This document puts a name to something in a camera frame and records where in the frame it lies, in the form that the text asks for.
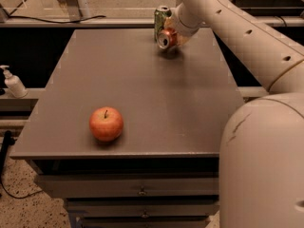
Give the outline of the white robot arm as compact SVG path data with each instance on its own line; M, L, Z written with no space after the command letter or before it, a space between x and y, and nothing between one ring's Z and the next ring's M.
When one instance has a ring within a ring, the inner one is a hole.
M266 92L225 125L220 228L304 228L303 46L232 0L178 0L167 25L179 40L208 26Z

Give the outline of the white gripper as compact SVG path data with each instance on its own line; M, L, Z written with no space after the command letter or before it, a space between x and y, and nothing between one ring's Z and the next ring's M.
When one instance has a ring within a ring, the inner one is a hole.
M171 17L166 17L163 27L174 29L177 34L177 46L185 45L190 37L198 32L202 19L193 14L183 3L179 4L173 11Z

